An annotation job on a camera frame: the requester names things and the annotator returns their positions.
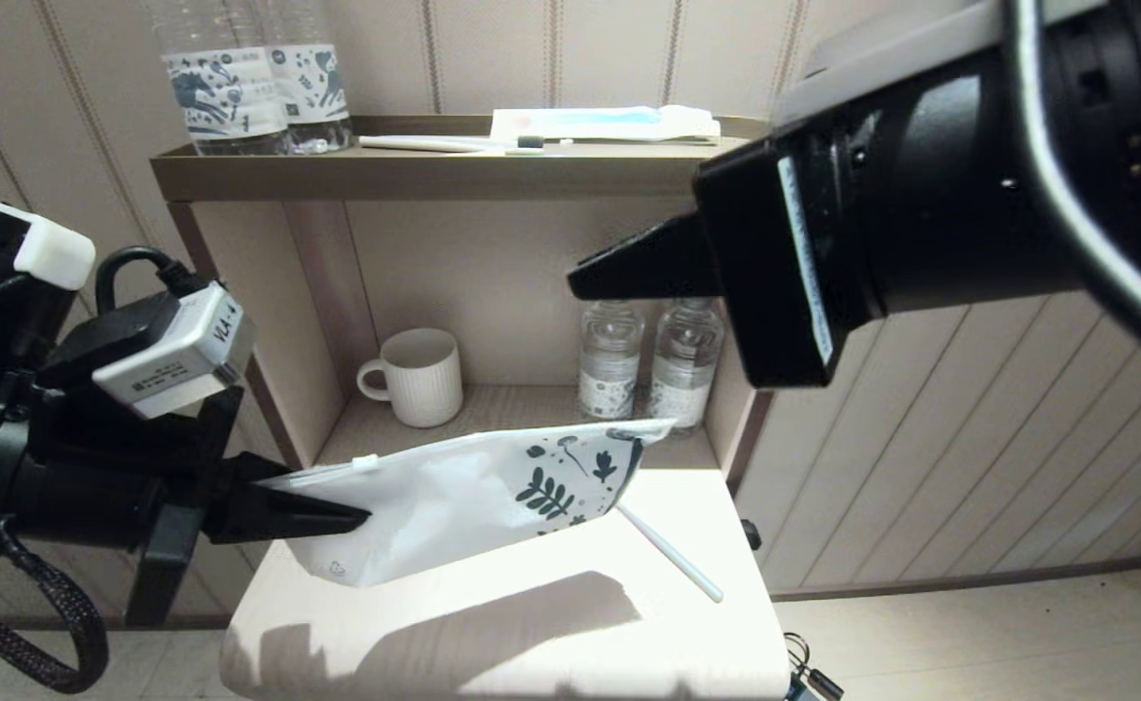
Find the white blue plastic wrapper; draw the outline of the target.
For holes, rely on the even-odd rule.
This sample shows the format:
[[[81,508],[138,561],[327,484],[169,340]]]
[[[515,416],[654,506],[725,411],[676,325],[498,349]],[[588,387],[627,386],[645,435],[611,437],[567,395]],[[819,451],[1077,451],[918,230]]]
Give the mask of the white blue plastic wrapper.
[[[476,433],[262,485],[365,510],[353,532],[296,537],[289,549],[313,577],[385,585],[606,515],[644,449],[673,427],[637,419]]]

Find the pale green toothbrush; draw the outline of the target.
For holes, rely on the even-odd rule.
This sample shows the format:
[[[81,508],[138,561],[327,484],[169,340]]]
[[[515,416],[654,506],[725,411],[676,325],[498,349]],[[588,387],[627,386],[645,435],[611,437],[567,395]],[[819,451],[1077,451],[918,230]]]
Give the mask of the pale green toothbrush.
[[[630,524],[633,525],[641,533],[647,541],[655,547],[665,558],[669,559],[670,564],[674,569],[678,569],[683,577],[691,582],[691,585],[698,587],[699,591],[705,596],[709,596],[709,601],[715,604],[721,604],[723,602],[723,590],[717,582],[713,582],[709,574],[704,572],[703,569],[696,567],[691,559],[687,558],[675,545],[670,541],[665,535],[661,535],[658,530],[652,527],[641,516],[637,515],[629,509],[628,505],[620,503],[614,507],[616,511],[624,516]]]

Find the small clear water bottle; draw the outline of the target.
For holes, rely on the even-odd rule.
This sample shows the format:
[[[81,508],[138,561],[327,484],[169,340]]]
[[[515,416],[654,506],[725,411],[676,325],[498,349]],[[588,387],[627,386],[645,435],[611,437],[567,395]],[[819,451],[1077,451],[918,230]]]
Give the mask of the small clear water bottle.
[[[680,298],[658,319],[647,410],[689,435],[703,422],[723,343],[713,298]]]
[[[645,319],[633,303],[585,306],[580,324],[578,405],[592,419],[628,419],[636,410]]]

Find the white ribbed mug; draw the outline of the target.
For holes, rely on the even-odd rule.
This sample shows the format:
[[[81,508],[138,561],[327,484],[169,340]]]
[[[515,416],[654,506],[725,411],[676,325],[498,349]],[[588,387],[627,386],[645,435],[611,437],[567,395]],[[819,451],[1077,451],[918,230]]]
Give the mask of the white ribbed mug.
[[[434,328],[391,336],[379,358],[357,369],[361,394],[385,402],[400,424],[434,427],[450,422],[463,404],[462,369],[456,338]]]

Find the brown open shelf unit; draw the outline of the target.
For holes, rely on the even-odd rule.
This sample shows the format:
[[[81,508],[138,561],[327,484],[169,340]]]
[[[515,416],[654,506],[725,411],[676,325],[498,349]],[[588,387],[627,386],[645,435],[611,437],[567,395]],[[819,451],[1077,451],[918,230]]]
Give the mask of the brown open shelf unit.
[[[701,161],[761,136],[721,116],[717,145],[552,145],[543,155],[349,148],[318,156],[152,158],[194,267],[253,316],[246,382],[294,467],[501,427],[578,424],[578,259],[691,208]],[[403,426],[357,368],[408,328],[460,345],[466,404]]]

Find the white toothbrush dark bristles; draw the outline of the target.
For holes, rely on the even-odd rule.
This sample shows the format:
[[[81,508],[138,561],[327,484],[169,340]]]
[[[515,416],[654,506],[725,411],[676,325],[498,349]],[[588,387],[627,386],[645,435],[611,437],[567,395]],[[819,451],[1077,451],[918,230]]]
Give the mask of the white toothbrush dark bristles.
[[[539,155],[545,151],[540,137],[491,139],[450,134],[361,134],[361,148],[427,152],[427,154]]]

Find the large clear water bottle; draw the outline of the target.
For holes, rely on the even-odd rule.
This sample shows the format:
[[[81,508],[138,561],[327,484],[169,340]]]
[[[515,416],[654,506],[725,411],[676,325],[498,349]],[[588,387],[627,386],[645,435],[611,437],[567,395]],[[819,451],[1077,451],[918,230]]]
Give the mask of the large clear water bottle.
[[[284,105],[253,0],[139,0],[200,156],[285,155]]]
[[[350,111],[324,0],[251,1],[285,110],[291,154],[351,146]]]

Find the black key bunch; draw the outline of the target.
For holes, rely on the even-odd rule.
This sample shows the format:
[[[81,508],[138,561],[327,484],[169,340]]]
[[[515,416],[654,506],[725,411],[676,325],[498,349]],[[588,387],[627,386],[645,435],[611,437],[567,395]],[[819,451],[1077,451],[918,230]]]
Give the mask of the black key bunch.
[[[791,667],[784,701],[843,701],[845,688],[811,664],[811,647],[806,639],[796,632],[785,632],[784,639]]]

